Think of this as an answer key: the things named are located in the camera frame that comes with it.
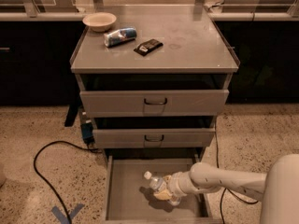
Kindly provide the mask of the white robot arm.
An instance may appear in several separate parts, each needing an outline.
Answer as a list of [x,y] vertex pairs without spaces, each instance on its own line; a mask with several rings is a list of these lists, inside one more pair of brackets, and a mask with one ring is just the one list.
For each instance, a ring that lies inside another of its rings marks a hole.
[[149,186],[159,199],[178,205],[189,194],[226,188],[262,203],[260,224],[299,224],[299,155],[279,158],[266,174],[224,170],[204,162],[187,172],[154,176]]

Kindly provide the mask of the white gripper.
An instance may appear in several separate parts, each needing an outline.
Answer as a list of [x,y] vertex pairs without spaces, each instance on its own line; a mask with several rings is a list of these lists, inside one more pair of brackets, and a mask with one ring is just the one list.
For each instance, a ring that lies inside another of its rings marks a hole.
[[[165,175],[164,181],[168,183],[169,191],[176,197],[184,197],[188,194],[195,193],[195,186],[193,185],[189,172],[177,172],[172,175]],[[156,199],[168,201],[172,198],[172,194],[168,190],[154,192]]]

